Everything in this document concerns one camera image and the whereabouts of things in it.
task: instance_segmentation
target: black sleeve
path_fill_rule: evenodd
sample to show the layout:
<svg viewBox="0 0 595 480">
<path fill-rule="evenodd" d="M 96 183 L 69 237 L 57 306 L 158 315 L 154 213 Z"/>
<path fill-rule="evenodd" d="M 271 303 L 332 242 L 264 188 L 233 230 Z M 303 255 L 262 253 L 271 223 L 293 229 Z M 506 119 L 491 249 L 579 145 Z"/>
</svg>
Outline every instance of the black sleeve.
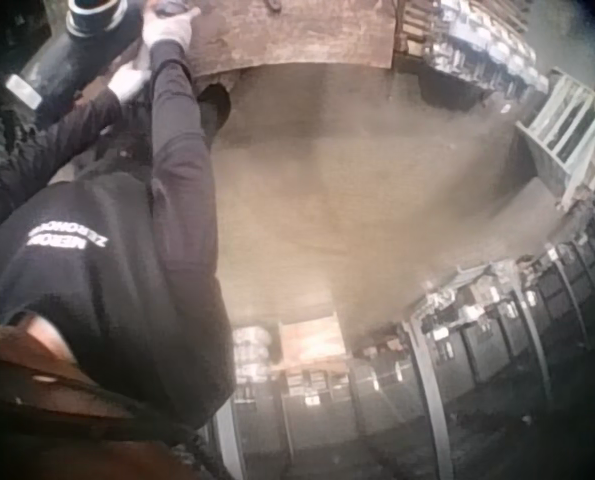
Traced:
<svg viewBox="0 0 595 480">
<path fill-rule="evenodd" d="M 93 100 L 20 146 L 0 165 L 0 225 L 120 117 L 117 97 L 104 89 Z"/>
<path fill-rule="evenodd" d="M 180 372 L 183 385 L 196 385 L 201 404 L 196 413 L 207 420 L 234 390 L 232 334 L 217 269 L 215 181 L 182 48 L 156 44 L 153 71 L 153 232 L 169 291 L 183 324 L 179 344 L 197 359 Z M 180 414 L 187 395 L 171 392 Z"/>
<path fill-rule="evenodd" d="M 183 55 L 175 42 L 156 44 L 151 52 L 153 217 L 165 266 L 214 274 L 215 182 Z"/>
</svg>

